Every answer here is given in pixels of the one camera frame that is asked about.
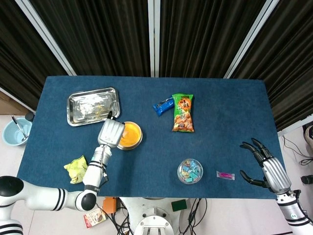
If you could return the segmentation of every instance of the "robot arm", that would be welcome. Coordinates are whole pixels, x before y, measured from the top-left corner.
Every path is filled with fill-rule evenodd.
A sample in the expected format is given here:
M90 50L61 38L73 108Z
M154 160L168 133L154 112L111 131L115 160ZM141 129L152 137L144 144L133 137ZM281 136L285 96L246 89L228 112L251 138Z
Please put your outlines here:
M277 158L258 140L252 138L252 144L243 142L241 148L250 150L264 173L264 180L253 180L243 170L241 176L248 183L268 188L277 195L277 204L295 235L313 234L313 221L303 212L299 203L301 191L291 190L291 181Z
M12 176L0 177L0 234L20 235L22 225L11 219L11 211L15 202L24 200L31 210L59 211L70 208L89 211L96 204L100 184L108 181L106 167L111 148L118 145L125 125L115 120L105 121L99 136L99 147L96 148L92 160L83 178L84 191L68 192L63 188L46 188L32 185Z

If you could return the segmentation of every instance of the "stainless steel tray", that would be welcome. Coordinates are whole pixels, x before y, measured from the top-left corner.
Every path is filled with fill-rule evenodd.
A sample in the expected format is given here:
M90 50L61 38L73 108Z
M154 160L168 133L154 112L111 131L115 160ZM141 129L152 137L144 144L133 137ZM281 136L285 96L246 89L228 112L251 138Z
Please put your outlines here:
M118 93L112 87L77 92L67 99L67 122L71 126L104 121L109 111L114 117L120 114Z

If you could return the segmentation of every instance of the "blue tablecloth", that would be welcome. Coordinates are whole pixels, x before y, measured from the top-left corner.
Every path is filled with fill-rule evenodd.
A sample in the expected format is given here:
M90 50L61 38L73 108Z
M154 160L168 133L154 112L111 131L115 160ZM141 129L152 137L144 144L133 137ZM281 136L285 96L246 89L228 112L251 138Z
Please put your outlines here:
M203 78L147 78L113 76L48 77L18 177L30 183L83 190L71 185L63 168L82 154L91 160L98 146L102 122L72 127L67 123L67 98L77 91L114 87L119 91L119 121L134 121L143 131L134 150L112 150L109 182L99 195L124 197L274 198L267 189L245 182L263 174L253 155L239 145L255 137L282 161L276 128L265 86L258 80ZM172 132L174 110L158 117L154 103L171 94L193 94L194 133ZM203 166L203 178L185 185L177 167L186 158ZM216 171L235 173L235 180L216 177Z

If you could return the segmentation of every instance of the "clear plastic cup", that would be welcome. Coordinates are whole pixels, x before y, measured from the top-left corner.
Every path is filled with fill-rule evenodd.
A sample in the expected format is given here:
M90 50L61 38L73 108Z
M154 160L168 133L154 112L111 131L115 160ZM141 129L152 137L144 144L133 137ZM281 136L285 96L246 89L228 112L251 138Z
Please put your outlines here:
M197 160L188 158L179 164L177 175L184 184L191 185L202 178L203 168Z

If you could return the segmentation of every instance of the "spoon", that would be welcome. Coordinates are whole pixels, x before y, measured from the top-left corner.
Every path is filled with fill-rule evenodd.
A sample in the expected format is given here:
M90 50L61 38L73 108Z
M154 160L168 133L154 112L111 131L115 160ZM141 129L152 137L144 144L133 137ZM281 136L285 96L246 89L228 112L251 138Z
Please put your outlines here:
M15 119L15 117L13 115L11 115L11 118L13 119L14 123L18 126L19 130L22 132L23 134L23 139L22 139L22 142L27 139L27 135L25 134L25 132L23 131L23 129L21 128L21 126L18 124L18 121Z

